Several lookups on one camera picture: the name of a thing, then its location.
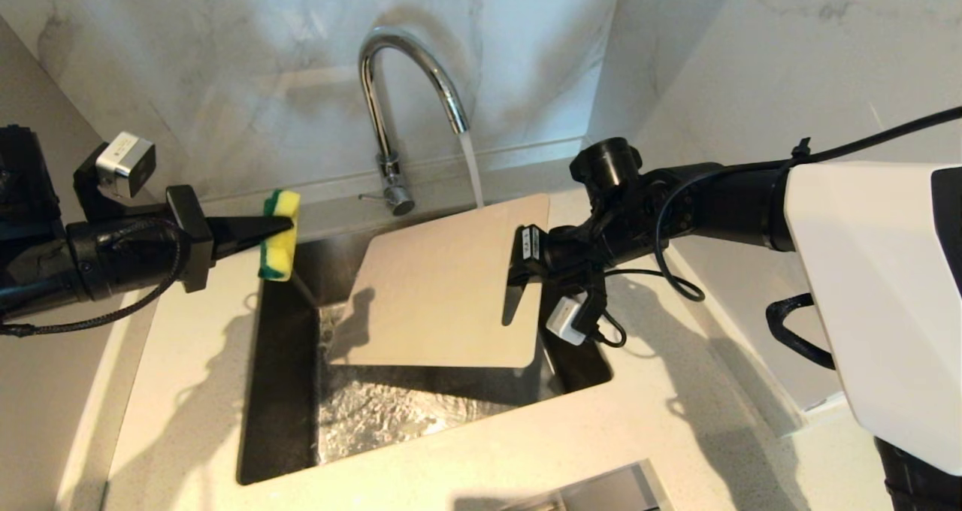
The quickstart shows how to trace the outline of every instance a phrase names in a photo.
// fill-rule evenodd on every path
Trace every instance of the beige cutting board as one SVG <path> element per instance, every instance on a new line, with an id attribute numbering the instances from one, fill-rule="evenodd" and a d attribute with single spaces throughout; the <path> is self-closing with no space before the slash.
<path id="1" fill-rule="evenodd" d="M 547 227 L 532 195 L 375 237 L 334 330 L 331 364 L 526 367 L 534 359 L 540 284 L 501 324 L 520 225 Z"/>

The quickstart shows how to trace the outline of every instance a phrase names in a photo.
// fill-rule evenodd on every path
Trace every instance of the sponge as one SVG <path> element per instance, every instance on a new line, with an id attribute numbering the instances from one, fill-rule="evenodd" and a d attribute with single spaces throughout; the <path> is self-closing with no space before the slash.
<path id="1" fill-rule="evenodd" d="M 295 224 L 283 233 L 275 234 L 261 243 L 261 270 L 264 280 L 286 282 L 295 267 L 295 245 L 298 244 L 298 211 L 300 195 L 285 189 L 275 189 L 264 202 L 265 216 L 287 216 Z"/>

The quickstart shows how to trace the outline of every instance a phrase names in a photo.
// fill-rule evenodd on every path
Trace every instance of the stainless steel sink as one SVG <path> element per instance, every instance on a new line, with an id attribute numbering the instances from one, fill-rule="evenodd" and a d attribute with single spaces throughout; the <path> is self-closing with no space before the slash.
<path id="1" fill-rule="evenodd" d="M 266 282 L 241 437 L 250 484 L 406 442 L 611 379 L 594 344 L 539 333 L 526 368 L 341 367 L 325 361 L 371 238 L 409 219 L 298 245 L 292 282 Z M 555 292 L 544 289 L 545 306 Z"/>

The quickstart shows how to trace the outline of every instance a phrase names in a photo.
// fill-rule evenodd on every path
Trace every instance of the faucet spout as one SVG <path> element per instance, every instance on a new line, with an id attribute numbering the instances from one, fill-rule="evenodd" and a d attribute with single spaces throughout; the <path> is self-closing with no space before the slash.
<path id="1" fill-rule="evenodd" d="M 440 98 L 440 103 L 444 107 L 444 113 L 447 113 L 447 121 L 455 134 L 463 134 L 467 131 L 467 115 L 464 114 L 464 107 L 461 106 L 461 98 L 458 97 L 458 91 L 455 89 L 454 83 L 451 83 L 450 77 L 447 76 L 447 73 L 444 72 L 434 56 L 428 52 L 427 47 L 418 38 L 398 28 L 377 27 L 372 29 L 371 33 L 365 38 L 364 44 L 361 45 L 361 53 L 358 57 L 361 85 L 364 87 L 365 98 L 368 100 L 368 111 L 371 113 L 371 124 L 374 125 L 374 134 L 381 150 L 377 156 L 377 162 L 381 171 L 385 202 L 395 216 L 401 216 L 401 214 L 408 213 L 413 209 L 413 199 L 405 186 L 398 153 L 392 148 L 392 139 L 395 134 L 389 133 L 375 89 L 375 56 L 377 56 L 378 51 L 386 48 L 405 53 L 422 69 L 424 75 L 428 77 L 435 91 L 437 91 L 437 97 Z"/>

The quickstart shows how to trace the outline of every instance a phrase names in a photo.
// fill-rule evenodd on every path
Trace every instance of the white countertop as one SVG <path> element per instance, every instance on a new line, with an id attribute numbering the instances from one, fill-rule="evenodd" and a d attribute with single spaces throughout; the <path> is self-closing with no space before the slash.
<path id="1" fill-rule="evenodd" d="M 587 217 L 582 190 L 551 225 Z M 664 281 L 613 277 L 628 345 L 609 383 L 413 442 L 237 484 L 255 329 L 256 251 L 219 262 L 203 292 L 165 293 L 144 347 L 104 509 L 479 510 L 643 459 L 678 510 L 885 509 L 872 437 L 848 412 L 776 438 Z M 639 268 L 653 268 L 647 259 Z"/>

